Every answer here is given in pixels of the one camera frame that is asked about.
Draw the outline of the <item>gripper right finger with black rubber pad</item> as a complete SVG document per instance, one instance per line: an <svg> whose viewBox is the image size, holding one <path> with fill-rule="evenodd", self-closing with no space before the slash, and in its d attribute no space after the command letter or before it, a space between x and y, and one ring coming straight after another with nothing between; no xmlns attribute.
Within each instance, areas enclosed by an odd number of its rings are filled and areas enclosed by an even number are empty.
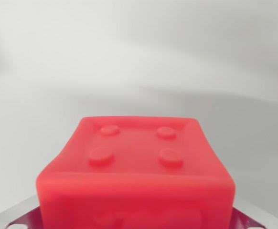
<svg viewBox="0 0 278 229"><path fill-rule="evenodd" d="M234 229L278 229L278 218L259 209L233 209Z"/></svg>

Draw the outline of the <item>gripper left finger with black rubber pad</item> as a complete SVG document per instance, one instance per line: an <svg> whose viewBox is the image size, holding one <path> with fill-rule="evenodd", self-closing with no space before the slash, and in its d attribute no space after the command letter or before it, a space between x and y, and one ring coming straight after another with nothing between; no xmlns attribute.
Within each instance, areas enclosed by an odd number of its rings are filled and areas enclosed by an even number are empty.
<svg viewBox="0 0 278 229"><path fill-rule="evenodd" d="M41 213L36 195L0 213L0 229L40 229Z"/></svg>

